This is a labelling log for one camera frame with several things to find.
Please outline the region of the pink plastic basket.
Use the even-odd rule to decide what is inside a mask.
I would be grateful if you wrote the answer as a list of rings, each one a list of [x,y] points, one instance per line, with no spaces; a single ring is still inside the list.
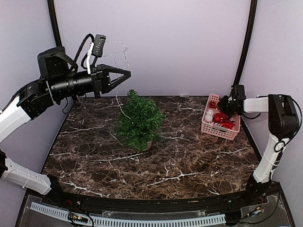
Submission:
[[[224,114],[217,104],[220,96],[210,94],[202,117],[201,132],[227,140],[234,140],[240,132],[241,118],[237,114]]]

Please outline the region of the small green christmas tree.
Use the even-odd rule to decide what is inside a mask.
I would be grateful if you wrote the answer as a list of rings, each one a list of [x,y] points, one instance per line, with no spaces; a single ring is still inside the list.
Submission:
[[[163,122],[164,114],[155,101],[140,96],[131,89],[127,93],[126,103],[120,110],[115,134],[124,145],[146,151],[153,140],[159,136]]]

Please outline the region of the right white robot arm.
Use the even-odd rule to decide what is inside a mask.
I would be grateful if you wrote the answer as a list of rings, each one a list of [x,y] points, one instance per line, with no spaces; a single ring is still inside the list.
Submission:
[[[268,114],[269,139],[258,167],[252,174],[251,185],[271,181],[272,174],[283,155],[284,149],[299,132],[303,113],[298,103],[284,94],[268,94],[246,98],[243,85],[233,85],[231,94],[221,98],[218,108],[226,115],[252,113]]]

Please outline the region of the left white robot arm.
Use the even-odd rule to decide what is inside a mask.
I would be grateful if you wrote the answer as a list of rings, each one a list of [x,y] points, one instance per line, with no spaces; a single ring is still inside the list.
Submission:
[[[0,111],[0,141],[5,142],[18,130],[30,124],[62,100],[76,101],[92,93],[95,98],[107,94],[131,77],[129,70],[100,64],[79,71],[76,61],[55,47],[37,56],[40,78],[19,89]],[[0,153],[0,178],[48,196],[56,206],[63,206],[67,196],[55,176],[44,175],[13,161]]]

